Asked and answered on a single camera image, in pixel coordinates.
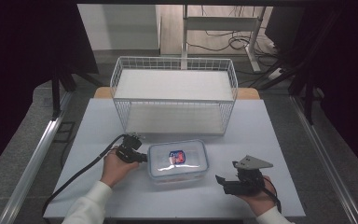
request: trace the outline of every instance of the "white tabletop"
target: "white tabletop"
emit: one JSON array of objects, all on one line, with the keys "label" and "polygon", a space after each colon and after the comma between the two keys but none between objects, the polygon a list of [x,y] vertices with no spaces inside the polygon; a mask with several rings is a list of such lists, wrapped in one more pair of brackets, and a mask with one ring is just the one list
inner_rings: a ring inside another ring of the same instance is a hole
[{"label": "white tabletop", "polygon": [[[91,99],[56,189],[94,160],[122,133],[112,100]],[[114,187],[113,196],[106,205],[106,216],[117,219],[253,217],[249,206],[235,196],[226,195],[214,177],[220,175],[230,180],[237,179],[237,170],[231,162],[239,161],[246,155],[273,163],[272,168],[262,169],[261,172],[273,181],[283,215],[305,216],[262,100],[237,100],[225,136],[149,136],[142,140],[139,151],[146,153],[148,147],[156,143],[189,139],[201,139],[205,143],[210,169],[204,178],[159,186],[153,183],[143,163]],[[75,180],[50,203],[45,217],[65,217],[72,203],[100,179],[102,168],[103,162],[100,161]]]}]

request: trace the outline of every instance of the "clear plastic lid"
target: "clear plastic lid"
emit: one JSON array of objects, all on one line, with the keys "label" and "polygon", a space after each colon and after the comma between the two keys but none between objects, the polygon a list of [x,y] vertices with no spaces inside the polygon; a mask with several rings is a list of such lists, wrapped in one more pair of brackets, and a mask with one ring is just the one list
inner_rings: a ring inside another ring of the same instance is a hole
[{"label": "clear plastic lid", "polygon": [[147,154],[149,173],[154,179],[192,176],[209,168],[205,145],[200,140],[153,145]]}]

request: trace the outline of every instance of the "wire rack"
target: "wire rack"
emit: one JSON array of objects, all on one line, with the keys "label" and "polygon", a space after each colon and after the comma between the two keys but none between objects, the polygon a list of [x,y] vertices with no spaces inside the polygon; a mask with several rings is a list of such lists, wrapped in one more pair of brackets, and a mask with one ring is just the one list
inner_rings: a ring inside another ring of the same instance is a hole
[{"label": "wire rack", "polygon": [[110,86],[124,131],[142,134],[223,135],[238,90],[231,60],[200,58],[120,57]]}]

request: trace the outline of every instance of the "plastic food container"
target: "plastic food container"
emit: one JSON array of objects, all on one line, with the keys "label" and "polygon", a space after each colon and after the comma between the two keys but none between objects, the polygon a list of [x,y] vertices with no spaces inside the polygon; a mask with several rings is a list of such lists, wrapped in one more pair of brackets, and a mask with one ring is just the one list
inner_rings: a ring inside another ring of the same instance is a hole
[{"label": "plastic food container", "polygon": [[197,180],[209,168],[205,145],[200,140],[152,145],[147,155],[149,174],[158,184]]}]

